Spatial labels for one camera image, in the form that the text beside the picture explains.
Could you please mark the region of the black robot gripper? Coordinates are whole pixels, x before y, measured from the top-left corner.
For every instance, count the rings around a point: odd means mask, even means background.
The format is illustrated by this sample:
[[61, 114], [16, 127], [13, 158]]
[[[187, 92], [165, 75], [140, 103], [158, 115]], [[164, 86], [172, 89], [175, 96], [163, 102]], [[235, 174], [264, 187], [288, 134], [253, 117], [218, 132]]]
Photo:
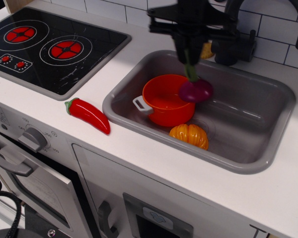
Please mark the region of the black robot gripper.
[[147, 14], [150, 32], [173, 36], [181, 63], [196, 65], [208, 40], [230, 41], [237, 36], [233, 29], [237, 20], [207, 0], [178, 0], [174, 5], [150, 8]]

